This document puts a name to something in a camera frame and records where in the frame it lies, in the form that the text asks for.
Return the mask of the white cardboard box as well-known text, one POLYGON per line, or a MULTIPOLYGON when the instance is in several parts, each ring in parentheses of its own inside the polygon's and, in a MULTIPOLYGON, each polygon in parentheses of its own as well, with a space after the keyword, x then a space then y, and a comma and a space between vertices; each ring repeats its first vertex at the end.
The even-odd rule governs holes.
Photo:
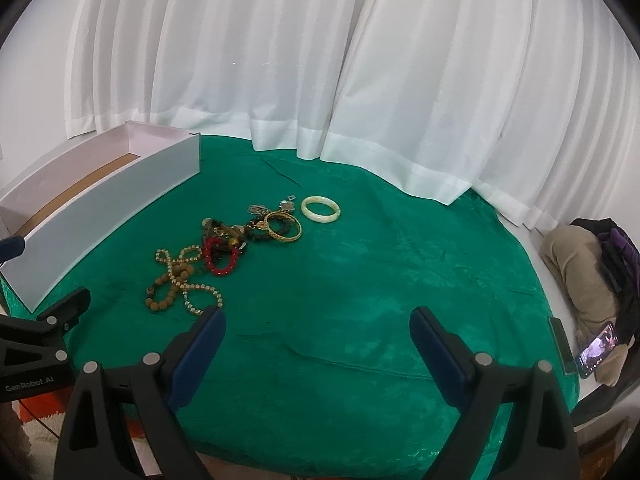
POLYGON ((29 311, 131 217, 200 171, 200 137, 125 122, 73 138, 1 192, 1 232, 26 247, 1 275, 29 311))

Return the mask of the dark purple clothing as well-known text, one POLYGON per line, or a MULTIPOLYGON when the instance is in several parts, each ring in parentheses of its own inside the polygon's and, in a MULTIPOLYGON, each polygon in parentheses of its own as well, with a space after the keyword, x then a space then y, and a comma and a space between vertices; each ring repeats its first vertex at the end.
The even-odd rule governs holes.
POLYGON ((577 218, 570 224, 580 226, 597 237, 601 247, 601 268, 620 302, 618 319, 627 324, 638 324, 639 249, 611 218, 577 218))

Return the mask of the orange white fluffy rug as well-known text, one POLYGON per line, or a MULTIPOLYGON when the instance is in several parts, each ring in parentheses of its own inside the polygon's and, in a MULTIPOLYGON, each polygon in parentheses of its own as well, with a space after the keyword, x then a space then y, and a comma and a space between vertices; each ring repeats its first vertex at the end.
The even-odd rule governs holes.
POLYGON ((52 479, 72 387, 1 404, 1 449, 31 479, 52 479))

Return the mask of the green patterned table cloth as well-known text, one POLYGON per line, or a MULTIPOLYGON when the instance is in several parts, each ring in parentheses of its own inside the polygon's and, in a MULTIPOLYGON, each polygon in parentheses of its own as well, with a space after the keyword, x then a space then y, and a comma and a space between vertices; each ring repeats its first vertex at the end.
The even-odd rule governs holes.
POLYGON ((68 336, 76 364, 121 366, 194 320, 183 304, 154 313, 145 289, 172 254, 201 239, 206 217, 240 222, 252 203, 333 198, 341 217, 303 221, 294 243, 250 246, 216 286, 227 333, 178 417, 195 447, 293 474, 419 479, 459 414, 409 335, 428 307, 475 352, 502 365, 558 362, 551 310, 520 241, 474 192, 451 205, 406 195, 369 171, 306 162, 290 150, 200 136, 200 171, 115 230, 27 310, 2 278, 12 314, 33 318, 72 290, 91 294, 68 336))

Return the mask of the white jade bangle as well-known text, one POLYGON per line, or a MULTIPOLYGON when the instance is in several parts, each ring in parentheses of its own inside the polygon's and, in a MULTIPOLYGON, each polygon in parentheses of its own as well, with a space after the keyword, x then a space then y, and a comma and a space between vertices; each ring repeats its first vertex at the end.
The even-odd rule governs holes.
POLYGON ((326 196, 307 196, 300 204, 300 211, 310 221, 332 223, 341 217, 341 207, 326 196))

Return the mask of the smartphone with lit screen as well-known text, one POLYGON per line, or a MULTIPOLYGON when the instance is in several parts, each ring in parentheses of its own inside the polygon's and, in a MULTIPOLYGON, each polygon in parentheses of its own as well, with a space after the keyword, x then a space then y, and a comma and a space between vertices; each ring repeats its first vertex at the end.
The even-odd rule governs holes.
POLYGON ((575 363, 578 375, 582 379, 588 378, 617 346, 618 337, 615 325, 612 322, 607 322, 590 344, 576 356, 575 363))

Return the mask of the gold chain bangle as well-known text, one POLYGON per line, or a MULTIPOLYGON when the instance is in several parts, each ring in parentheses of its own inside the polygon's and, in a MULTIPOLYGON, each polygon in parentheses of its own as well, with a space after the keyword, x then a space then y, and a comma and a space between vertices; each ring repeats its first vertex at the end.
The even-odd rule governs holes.
POLYGON ((264 227, 273 240, 283 244, 297 242, 303 235, 303 227, 299 220, 283 211, 266 214, 264 227))

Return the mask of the beige folded clothing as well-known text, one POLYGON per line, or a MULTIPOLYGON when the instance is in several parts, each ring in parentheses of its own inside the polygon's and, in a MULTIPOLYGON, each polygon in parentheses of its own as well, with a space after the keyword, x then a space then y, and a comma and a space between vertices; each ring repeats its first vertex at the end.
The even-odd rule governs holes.
POLYGON ((573 307, 579 349, 587 349, 605 326, 615 328, 616 347, 594 368, 594 378, 600 385, 616 386, 636 342, 638 321, 630 310, 632 301, 615 289, 605 269, 599 237, 582 226, 558 226, 544 237, 541 257, 573 307))

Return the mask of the white curtain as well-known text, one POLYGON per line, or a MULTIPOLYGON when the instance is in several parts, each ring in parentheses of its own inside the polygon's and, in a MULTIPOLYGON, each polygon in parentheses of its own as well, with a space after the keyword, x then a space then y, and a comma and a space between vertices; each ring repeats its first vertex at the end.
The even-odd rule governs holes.
POLYGON ((69 136, 234 136, 539 231, 606 214, 639 157, 639 59, 602 0, 80 0, 65 84, 69 136))

